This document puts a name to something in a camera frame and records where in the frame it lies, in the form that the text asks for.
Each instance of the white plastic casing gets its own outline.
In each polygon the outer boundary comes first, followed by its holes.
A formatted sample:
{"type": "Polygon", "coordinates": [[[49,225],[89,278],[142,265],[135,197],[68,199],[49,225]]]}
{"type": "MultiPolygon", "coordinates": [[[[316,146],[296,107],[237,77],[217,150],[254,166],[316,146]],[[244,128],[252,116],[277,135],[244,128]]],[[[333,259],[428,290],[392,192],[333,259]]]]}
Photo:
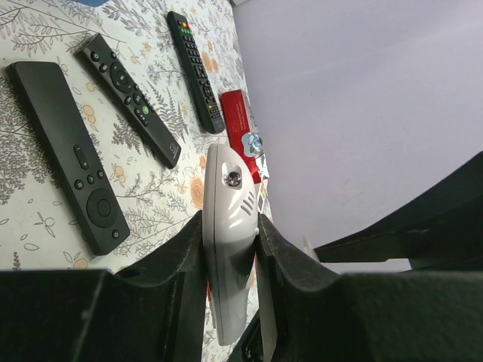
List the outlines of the white plastic casing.
{"type": "Polygon", "coordinates": [[[254,181],[243,159],[228,146],[211,145],[205,174],[203,246],[220,345],[237,340],[247,322],[252,244],[258,234],[255,195],[254,181]],[[226,183],[232,171],[241,175],[241,183],[235,187],[226,183]]]}

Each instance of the gray wall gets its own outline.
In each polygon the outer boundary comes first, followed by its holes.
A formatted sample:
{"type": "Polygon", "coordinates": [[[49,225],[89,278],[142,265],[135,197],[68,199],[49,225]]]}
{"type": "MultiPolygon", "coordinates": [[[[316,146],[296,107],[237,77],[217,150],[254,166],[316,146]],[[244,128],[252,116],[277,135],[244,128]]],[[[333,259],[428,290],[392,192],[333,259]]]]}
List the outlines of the gray wall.
{"type": "Polygon", "coordinates": [[[249,0],[234,9],[275,224],[349,235],[483,148],[483,2],[249,0]]]}

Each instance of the red package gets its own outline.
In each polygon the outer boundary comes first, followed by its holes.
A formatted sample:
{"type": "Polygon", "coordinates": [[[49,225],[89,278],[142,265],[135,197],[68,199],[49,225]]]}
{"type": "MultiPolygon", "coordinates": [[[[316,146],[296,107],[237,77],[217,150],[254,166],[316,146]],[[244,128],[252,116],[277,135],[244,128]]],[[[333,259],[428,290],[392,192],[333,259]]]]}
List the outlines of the red package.
{"type": "Polygon", "coordinates": [[[226,130],[229,143],[248,166],[254,183],[261,183],[258,173],[258,157],[263,154],[261,139],[257,126],[251,115],[250,102],[243,90],[234,90],[221,95],[223,114],[225,115],[226,130]]]}

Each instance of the floral pattern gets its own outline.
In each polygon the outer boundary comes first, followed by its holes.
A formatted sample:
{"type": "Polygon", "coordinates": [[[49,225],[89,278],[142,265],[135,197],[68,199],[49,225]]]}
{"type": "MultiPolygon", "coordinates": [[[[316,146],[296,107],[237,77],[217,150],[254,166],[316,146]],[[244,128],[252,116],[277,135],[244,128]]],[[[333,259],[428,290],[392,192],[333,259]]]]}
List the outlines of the floral pattern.
{"type": "MultiPolygon", "coordinates": [[[[107,268],[117,272],[173,237],[202,209],[206,153],[228,143],[199,126],[186,79],[165,20],[185,14],[215,93],[246,91],[232,9],[227,0],[110,0],[91,8],[69,0],[1,0],[2,65],[54,62],[62,69],[104,170],[131,229],[108,256],[94,256],[5,73],[0,75],[0,266],[107,268]],[[72,55],[101,33],[150,98],[182,147],[168,170],[72,55]]],[[[250,320],[257,291],[249,299],[250,320]]],[[[204,362],[225,361],[207,307],[204,362]]]]}

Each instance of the remote control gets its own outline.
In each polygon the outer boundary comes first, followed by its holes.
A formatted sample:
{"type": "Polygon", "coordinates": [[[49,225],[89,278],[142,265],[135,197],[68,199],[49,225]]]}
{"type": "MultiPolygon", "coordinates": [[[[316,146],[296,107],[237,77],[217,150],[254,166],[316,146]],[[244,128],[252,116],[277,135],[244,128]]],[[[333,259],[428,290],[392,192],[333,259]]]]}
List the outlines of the remote control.
{"type": "Polygon", "coordinates": [[[95,35],[75,55],[151,147],[156,157],[168,168],[176,166],[181,146],[155,113],[148,99],[134,83],[103,36],[95,35]]]}
{"type": "Polygon", "coordinates": [[[7,72],[86,241],[94,254],[110,253],[129,236],[128,224],[62,69],[18,62],[7,72]]]}
{"type": "Polygon", "coordinates": [[[183,15],[170,11],[168,13],[168,24],[180,54],[184,71],[191,82],[189,88],[203,128],[209,133],[223,132],[225,124],[221,118],[215,94],[211,89],[188,20],[183,15]]]}

